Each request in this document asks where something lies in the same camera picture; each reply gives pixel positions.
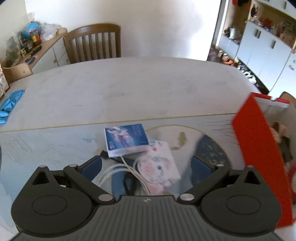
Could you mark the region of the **blue paperback book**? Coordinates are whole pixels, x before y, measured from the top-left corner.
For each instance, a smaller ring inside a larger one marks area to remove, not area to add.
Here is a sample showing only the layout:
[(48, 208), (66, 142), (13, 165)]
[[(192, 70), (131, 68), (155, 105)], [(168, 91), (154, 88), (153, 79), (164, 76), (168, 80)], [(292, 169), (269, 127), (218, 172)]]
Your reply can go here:
[(110, 158), (145, 152), (149, 139), (140, 123), (104, 129), (107, 153)]

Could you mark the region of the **red and white cardboard box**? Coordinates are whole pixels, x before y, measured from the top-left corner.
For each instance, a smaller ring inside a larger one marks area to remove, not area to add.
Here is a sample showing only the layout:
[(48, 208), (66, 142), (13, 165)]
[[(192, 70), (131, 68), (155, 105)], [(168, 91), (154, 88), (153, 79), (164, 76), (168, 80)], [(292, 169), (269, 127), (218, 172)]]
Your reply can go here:
[(295, 211), (292, 190), (284, 160), (271, 133), (274, 122), (287, 127), (290, 151), (295, 156), (295, 106), (284, 99), (250, 93), (232, 120), (232, 126), (245, 165), (252, 165), (263, 176), (281, 205), (278, 227), (293, 225)]

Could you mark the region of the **light blue patterned table mat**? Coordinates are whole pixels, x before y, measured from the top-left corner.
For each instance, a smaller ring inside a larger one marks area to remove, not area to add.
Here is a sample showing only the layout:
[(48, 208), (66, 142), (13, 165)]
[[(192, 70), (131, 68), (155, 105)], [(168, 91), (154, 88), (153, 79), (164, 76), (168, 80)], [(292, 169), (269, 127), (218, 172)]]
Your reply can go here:
[[(165, 141), (171, 148), (182, 179), (168, 189), (178, 195), (191, 187), (191, 157), (197, 143), (209, 136), (226, 153), (231, 166), (242, 169), (244, 161), (234, 130), (232, 114), (144, 120), (147, 136)], [(40, 165), (61, 170), (69, 164), (82, 164), (106, 148), (107, 123), (86, 126), (43, 128), (1, 132), (1, 239), (17, 234), (11, 218), (11, 205), (31, 174)]]

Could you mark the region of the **white floral pouch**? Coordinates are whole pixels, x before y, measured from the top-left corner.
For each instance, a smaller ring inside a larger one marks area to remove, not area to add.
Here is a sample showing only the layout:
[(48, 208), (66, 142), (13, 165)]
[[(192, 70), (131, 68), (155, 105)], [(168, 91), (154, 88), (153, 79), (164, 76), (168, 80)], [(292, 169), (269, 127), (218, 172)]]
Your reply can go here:
[(144, 178), (151, 195), (161, 195), (181, 180), (169, 144), (164, 141), (149, 140), (149, 148), (136, 158), (133, 168)]

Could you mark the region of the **blue glove on table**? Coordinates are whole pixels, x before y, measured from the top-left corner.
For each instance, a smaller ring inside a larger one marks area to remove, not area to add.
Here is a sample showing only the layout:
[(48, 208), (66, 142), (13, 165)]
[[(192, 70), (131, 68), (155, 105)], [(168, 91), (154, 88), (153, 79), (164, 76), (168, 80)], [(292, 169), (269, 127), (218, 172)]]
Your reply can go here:
[(14, 91), (9, 94), (8, 98), (1, 104), (1, 124), (5, 124), (8, 120), (8, 117), (18, 101), (21, 99), (25, 93), (24, 89)]

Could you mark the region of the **wooden box on table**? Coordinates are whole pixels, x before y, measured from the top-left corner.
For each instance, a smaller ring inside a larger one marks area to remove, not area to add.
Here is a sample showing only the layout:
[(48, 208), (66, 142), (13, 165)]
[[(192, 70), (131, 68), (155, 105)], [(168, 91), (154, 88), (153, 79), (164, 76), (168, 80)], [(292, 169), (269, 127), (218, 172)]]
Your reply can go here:
[(10, 68), (3, 67), (2, 70), (8, 84), (33, 75), (27, 63), (21, 63)]

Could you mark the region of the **white sideboard with wooden top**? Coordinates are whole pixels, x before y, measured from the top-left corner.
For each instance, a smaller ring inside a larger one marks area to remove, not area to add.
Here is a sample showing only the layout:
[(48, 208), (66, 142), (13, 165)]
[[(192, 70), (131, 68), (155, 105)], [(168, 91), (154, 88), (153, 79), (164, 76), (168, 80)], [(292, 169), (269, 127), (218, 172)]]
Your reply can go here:
[(66, 34), (66, 28), (58, 29), (55, 37), (41, 43), (39, 52), (32, 56), (27, 54), (18, 64), (27, 63), (33, 74), (70, 64), (64, 44)]

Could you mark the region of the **white tall cabinet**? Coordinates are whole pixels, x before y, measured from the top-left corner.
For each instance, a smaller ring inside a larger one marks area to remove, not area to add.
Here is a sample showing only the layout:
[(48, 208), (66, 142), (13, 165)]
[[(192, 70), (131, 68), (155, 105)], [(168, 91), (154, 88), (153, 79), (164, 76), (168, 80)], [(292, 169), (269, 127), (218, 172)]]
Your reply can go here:
[(295, 94), (295, 1), (227, 1), (219, 49), (271, 96)]

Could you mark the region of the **wooden chair at far side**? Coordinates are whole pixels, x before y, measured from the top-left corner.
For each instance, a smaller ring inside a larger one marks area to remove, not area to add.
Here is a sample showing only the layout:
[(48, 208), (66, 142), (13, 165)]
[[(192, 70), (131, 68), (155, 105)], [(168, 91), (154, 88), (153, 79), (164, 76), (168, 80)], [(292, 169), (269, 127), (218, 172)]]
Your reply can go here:
[(121, 27), (102, 23), (77, 28), (64, 38), (71, 64), (121, 57)]

